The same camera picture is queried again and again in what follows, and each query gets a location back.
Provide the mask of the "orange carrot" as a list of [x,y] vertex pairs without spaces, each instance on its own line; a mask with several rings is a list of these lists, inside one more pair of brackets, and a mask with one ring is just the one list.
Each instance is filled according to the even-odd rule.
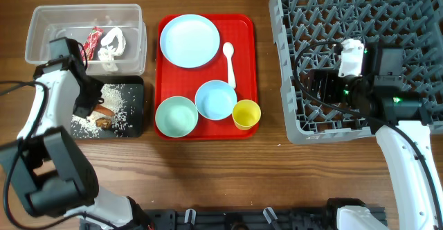
[[106,107],[103,107],[102,105],[98,104],[93,109],[95,112],[103,114],[105,116],[113,117],[115,114],[110,109],[107,109]]

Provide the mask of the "white tissue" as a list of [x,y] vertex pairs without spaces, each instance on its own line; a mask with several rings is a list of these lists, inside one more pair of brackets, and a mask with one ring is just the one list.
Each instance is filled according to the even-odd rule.
[[126,47],[126,39],[119,27],[112,28],[100,41],[98,59],[105,71],[117,72],[115,57],[121,56]]

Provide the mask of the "brown food scrap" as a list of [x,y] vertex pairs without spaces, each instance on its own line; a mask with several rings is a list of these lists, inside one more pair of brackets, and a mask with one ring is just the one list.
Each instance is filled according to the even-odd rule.
[[107,130],[112,126],[112,120],[110,118],[98,118],[95,121],[96,127],[99,127],[101,129]]

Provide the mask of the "white rice grains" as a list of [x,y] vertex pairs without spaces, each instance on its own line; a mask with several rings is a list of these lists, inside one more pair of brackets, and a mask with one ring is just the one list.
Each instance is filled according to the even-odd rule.
[[[105,84],[102,88],[101,105],[114,112],[113,117],[92,111],[86,118],[73,116],[71,120],[71,135],[77,139],[98,139],[98,138],[118,138],[125,137],[127,130],[134,129],[130,122],[130,116],[134,115],[134,108],[123,96],[127,93],[123,91],[127,85]],[[96,127],[96,119],[110,118],[112,126],[107,129]]]

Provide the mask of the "red snack wrapper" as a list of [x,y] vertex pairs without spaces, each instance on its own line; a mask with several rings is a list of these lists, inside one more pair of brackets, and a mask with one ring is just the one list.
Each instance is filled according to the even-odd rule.
[[83,60],[92,60],[93,55],[95,53],[96,47],[104,33],[103,29],[98,28],[97,26],[93,27],[91,32],[89,33],[86,42],[83,44],[85,51],[82,51],[82,59]]

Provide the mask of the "yellow plastic cup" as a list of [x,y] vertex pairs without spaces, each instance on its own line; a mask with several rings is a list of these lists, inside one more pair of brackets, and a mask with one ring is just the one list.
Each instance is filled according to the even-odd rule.
[[253,100],[241,100],[233,108],[232,117],[235,126],[240,130],[249,130],[256,125],[262,112]]

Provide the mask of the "green bowl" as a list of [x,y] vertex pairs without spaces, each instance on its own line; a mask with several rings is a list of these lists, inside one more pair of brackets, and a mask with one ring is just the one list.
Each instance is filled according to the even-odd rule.
[[199,113],[196,105],[183,96],[173,96],[160,103],[155,113],[159,131],[171,138],[181,138],[197,126]]

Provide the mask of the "light blue bowl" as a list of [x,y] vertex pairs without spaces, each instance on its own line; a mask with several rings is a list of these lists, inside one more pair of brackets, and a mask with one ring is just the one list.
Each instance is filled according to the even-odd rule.
[[228,118],[237,103],[235,90],[221,80],[210,80],[198,88],[195,94],[195,105],[198,112],[212,121]]

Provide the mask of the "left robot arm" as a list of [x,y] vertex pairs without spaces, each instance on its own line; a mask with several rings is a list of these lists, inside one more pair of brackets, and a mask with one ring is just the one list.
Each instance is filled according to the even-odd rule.
[[12,90],[34,87],[35,97],[16,140],[1,146],[7,219],[25,229],[10,210],[9,190],[14,189],[34,218],[46,215],[61,224],[79,217],[101,229],[154,229],[132,198],[99,186],[93,166],[70,135],[72,117],[85,118],[102,103],[103,83],[87,75],[84,47],[67,37],[49,46],[51,58],[36,67],[33,80],[9,82]]

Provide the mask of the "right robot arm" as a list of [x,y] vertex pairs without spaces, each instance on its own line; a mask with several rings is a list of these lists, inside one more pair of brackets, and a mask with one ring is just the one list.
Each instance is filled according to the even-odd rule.
[[442,185],[431,150],[431,116],[424,99],[403,90],[404,50],[357,39],[312,44],[300,55],[331,46],[336,70],[314,69],[309,84],[293,82],[312,101],[364,118],[388,165],[401,229],[442,228]]

